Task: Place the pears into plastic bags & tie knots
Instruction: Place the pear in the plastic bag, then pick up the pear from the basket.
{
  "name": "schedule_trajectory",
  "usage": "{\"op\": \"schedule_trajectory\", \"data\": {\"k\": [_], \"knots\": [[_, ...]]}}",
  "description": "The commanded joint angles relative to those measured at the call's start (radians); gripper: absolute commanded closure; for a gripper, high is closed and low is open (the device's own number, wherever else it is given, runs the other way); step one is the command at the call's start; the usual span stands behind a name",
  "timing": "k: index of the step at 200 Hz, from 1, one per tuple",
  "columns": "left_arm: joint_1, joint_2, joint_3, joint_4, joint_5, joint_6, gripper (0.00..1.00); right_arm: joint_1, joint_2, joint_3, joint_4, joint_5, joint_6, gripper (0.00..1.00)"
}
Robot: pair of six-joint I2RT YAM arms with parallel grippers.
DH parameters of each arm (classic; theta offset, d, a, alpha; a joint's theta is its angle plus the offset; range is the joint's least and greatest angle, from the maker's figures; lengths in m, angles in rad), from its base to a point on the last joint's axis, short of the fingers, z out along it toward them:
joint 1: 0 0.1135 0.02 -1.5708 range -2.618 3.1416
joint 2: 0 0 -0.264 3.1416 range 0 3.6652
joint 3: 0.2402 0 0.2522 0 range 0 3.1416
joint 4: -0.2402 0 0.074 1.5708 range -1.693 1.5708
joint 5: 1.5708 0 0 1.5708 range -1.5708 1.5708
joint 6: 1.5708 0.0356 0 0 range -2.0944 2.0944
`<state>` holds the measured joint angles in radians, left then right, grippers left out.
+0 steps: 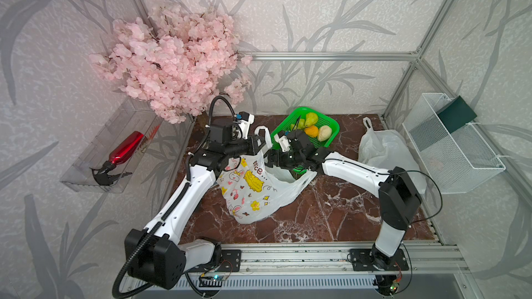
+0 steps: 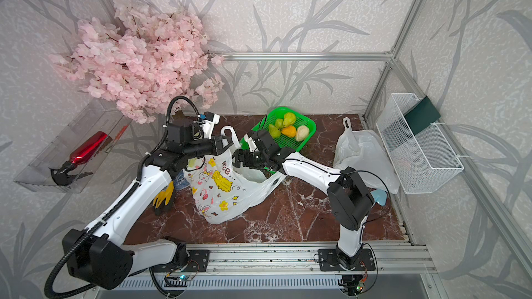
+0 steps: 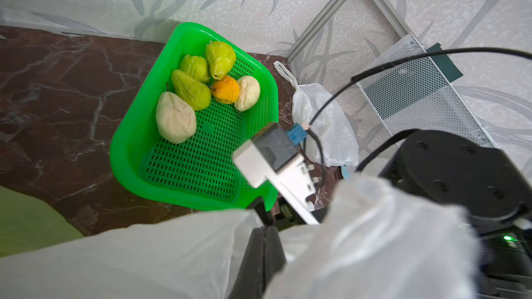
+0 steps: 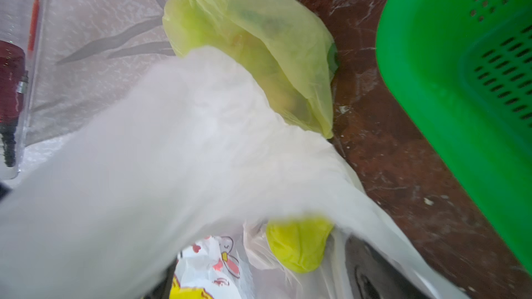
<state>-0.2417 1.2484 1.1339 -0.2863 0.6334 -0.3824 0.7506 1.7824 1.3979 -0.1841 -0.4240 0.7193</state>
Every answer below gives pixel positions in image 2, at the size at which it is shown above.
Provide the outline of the patterned white plastic bag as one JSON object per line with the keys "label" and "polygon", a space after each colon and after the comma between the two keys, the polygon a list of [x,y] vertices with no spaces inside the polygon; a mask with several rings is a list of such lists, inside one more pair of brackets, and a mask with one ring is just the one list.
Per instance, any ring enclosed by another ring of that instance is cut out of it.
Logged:
{"label": "patterned white plastic bag", "polygon": [[233,127],[223,127],[221,134],[235,144],[220,156],[189,160],[184,170],[196,208],[210,224],[230,221],[261,204],[286,178],[280,172],[266,177],[260,170],[234,167],[232,156],[241,144]]}

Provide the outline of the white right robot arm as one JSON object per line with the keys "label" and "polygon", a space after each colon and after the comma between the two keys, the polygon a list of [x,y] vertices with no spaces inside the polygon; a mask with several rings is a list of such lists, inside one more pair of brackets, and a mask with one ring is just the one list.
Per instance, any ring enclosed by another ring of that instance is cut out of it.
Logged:
{"label": "white right robot arm", "polygon": [[326,193],[332,214],[340,224],[334,265],[354,270],[362,250],[362,237],[375,199],[358,171],[347,167],[338,170],[304,157],[293,148],[280,147],[267,130],[252,131],[247,149],[233,156],[236,167],[271,170],[295,177]]}

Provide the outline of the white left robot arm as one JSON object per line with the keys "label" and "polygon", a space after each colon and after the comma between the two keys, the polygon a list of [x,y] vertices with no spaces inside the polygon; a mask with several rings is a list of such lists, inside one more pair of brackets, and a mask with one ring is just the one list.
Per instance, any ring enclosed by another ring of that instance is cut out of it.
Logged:
{"label": "white left robot arm", "polygon": [[71,230],[62,240],[64,256],[44,285],[47,298],[69,298],[93,287],[114,289],[128,276],[159,265],[186,267],[186,243],[177,239],[124,247],[123,243],[148,204],[173,182],[191,159],[220,155],[224,138],[213,134],[217,114],[195,120],[166,121],[161,141],[139,162],[130,186],[84,230]]}

